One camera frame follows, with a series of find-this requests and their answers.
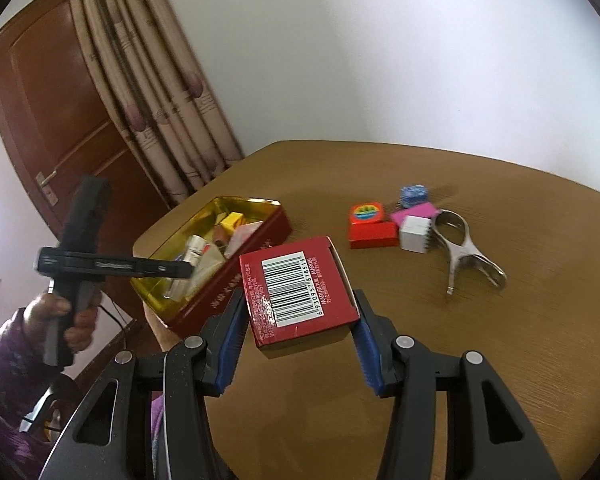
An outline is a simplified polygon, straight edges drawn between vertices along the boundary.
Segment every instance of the white cube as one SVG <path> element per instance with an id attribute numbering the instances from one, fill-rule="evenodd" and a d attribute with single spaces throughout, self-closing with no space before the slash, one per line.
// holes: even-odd
<path id="1" fill-rule="evenodd" d="M 400 225 L 400 247 L 414 253 L 426 253 L 430 230 L 429 218 L 407 216 Z"/>

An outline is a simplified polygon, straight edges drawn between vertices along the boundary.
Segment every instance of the human hand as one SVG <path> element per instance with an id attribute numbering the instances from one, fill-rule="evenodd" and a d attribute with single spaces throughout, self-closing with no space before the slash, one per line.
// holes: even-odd
<path id="1" fill-rule="evenodd" d="M 73 353 L 82 352 L 93 340 L 102 295 L 94 294 L 90 306 L 74 317 L 74 325 L 64 331 L 64 340 Z M 71 310 L 65 299 L 49 292 L 41 294 L 24 311 L 24 335 L 34 351 L 42 356 L 45 351 L 46 326 L 50 319 L 64 316 Z"/>

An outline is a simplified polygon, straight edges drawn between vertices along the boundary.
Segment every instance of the baseboard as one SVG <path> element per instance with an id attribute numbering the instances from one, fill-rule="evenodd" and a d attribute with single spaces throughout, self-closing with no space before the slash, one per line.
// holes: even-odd
<path id="1" fill-rule="evenodd" d="M 142 327 L 146 324 L 145 321 L 138 321 L 133 319 L 126 328 L 126 339 L 129 341 L 133 336 L 137 335 Z M 75 378 L 75 383 L 80 388 L 80 391 L 84 395 L 95 380 L 102 373 L 104 368 L 111 362 L 115 355 L 125 347 L 125 334 L 119 332 L 110 342 L 107 344 L 92 361 L 84 367 L 84 369 Z"/>

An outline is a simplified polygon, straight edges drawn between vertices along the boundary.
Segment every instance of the table surface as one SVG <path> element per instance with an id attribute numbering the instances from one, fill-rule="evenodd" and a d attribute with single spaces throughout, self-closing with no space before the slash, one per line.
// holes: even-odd
<path id="1" fill-rule="evenodd" d="M 462 270 L 445 295 L 448 259 L 400 248 L 350 250 L 352 205 L 395 203 L 424 184 L 464 216 L 478 248 L 508 275 L 493 288 Z M 361 142 L 272 144 L 168 213 L 135 244 L 149 256 L 216 196 L 282 202 L 291 240 L 329 235 L 354 288 L 398 332 L 431 350 L 477 349 L 519 400 L 564 480 L 600 452 L 600 193 L 569 180 L 478 156 Z M 151 311 L 163 348 L 177 337 Z M 434 478 L 444 477 L 446 407 L 438 394 Z M 352 339 L 268 360 L 249 332 L 234 379 L 207 403 L 216 447 L 240 480 L 376 477 L 392 400 L 374 397 Z"/>

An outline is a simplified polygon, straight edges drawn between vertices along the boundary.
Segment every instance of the silver screw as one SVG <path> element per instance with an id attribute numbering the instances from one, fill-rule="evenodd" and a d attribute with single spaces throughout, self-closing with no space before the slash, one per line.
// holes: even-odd
<path id="1" fill-rule="evenodd" d="M 466 360 L 469 361 L 472 365 L 479 365 L 482 362 L 482 354 L 478 352 L 474 352 L 471 350 L 466 353 Z"/>
<path id="2" fill-rule="evenodd" d="M 198 348 L 203 343 L 199 335 L 190 335 L 184 340 L 184 346 L 187 348 Z"/>
<path id="3" fill-rule="evenodd" d="M 116 354 L 116 362 L 119 365 L 125 365 L 127 364 L 129 361 L 131 361 L 131 358 L 134 355 L 129 351 L 129 350 L 123 350 L 122 352 L 118 352 Z"/>
<path id="4" fill-rule="evenodd" d="M 416 342 L 413 340 L 413 337 L 409 337 L 408 335 L 399 335 L 395 338 L 395 343 L 400 348 L 412 348 Z"/>

